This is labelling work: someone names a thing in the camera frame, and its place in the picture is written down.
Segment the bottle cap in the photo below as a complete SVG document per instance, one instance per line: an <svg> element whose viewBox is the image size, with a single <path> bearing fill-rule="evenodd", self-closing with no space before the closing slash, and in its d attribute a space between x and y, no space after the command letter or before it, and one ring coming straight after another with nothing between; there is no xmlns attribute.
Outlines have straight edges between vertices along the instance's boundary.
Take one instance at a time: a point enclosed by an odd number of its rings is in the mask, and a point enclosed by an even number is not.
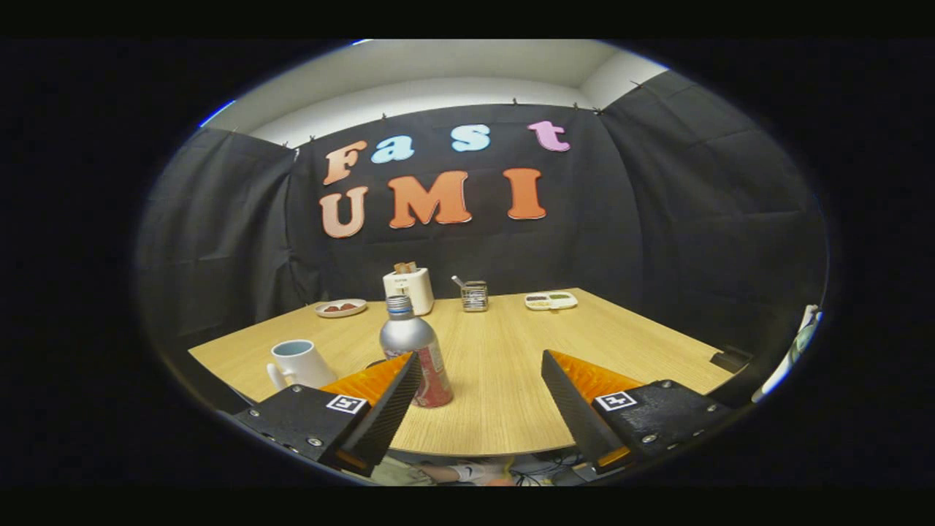
<svg viewBox="0 0 935 526"><path fill-rule="evenodd" d="M386 310L393 314L407 313L412 310L409 296L389 296L386 298Z"/></svg>

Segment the ceiling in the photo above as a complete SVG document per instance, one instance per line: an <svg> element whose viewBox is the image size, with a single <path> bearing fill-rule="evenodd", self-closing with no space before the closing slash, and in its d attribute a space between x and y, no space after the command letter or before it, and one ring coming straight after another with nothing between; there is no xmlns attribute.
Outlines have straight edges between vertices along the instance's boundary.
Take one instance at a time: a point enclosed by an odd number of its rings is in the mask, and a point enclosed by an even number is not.
<svg viewBox="0 0 935 526"><path fill-rule="evenodd" d="M210 122L249 134L316 102L407 80L504 78L580 88L618 51L596 40L370 40L279 75Z"/></svg>

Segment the red bottle label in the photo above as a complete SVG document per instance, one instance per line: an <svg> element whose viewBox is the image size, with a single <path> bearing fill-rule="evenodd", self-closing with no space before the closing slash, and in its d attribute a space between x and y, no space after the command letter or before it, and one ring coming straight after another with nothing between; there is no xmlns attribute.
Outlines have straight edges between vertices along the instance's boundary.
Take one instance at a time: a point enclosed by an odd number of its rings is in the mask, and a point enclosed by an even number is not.
<svg viewBox="0 0 935 526"><path fill-rule="evenodd" d="M387 359L396 358L409 351L391 351L384 350L383 354ZM415 397L412 398L412 404L421 407L440 407L454 398L452 386L448 382L448 375L445 374L445 365L441 361L439 345L432 343L429 346L411 351L419 354L419 362L422 364L422 383Z"/></svg>

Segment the white mug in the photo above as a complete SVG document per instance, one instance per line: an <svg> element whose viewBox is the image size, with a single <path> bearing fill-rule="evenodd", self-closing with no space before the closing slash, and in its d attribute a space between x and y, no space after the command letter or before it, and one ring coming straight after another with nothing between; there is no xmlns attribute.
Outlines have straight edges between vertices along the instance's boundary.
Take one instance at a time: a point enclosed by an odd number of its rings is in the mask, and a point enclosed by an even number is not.
<svg viewBox="0 0 935 526"><path fill-rule="evenodd" d="M276 364L266 365L266 372L277 391L286 388L286 378L289 376L292 377L293 384L307 387L326 386L338 380L315 348L315 344L308 340L277 343L270 352L282 368L280 372Z"/></svg>

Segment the orange letter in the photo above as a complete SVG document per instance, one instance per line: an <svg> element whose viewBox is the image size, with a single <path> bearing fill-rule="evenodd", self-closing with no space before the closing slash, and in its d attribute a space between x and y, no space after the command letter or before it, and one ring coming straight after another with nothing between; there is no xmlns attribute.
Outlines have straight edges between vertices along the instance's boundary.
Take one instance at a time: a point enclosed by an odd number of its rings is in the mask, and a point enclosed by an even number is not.
<svg viewBox="0 0 935 526"><path fill-rule="evenodd" d="M364 194L366 186L358 186L348 190L351 198L351 221L342 225L338 220L338 202L341 194L331 194L322 197L318 204L322 205L322 226L324 231L332 238L350 238L364 226Z"/></svg>
<svg viewBox="0 0 935 526"><path fill-rule="evenodd" d="M358 140L351 146L338 148L326 155L325 158L328 159L328 176L324 178L324 185L327 186L351 175L351 171L344 167L352 167L357 162L357 150L363 150L366 147L367 142L365 140Z"/></svg>
<svg viewBox="0 0 935 526"><path fill-rule="evenodd" d="M428 225L439 204L441 210L435 218L439 223L447 225L470 221L470 213L465 208L464 182L467 178L468 173L465 171L442 172L428 192L411 175L391 180L388 184L396 195L396 215L390 221L390 227L409 228L415 225L415 219L409 213L410 207L422 224Z"/></svg>
<svg viewBox="0 0 935 526"><path fill-rule="evenodd" d="M532 168L512 168L503 172L513 190L513 208L507 215L513 219L541 219L545 209L539 206L536 179L542 174Z"/></svg>

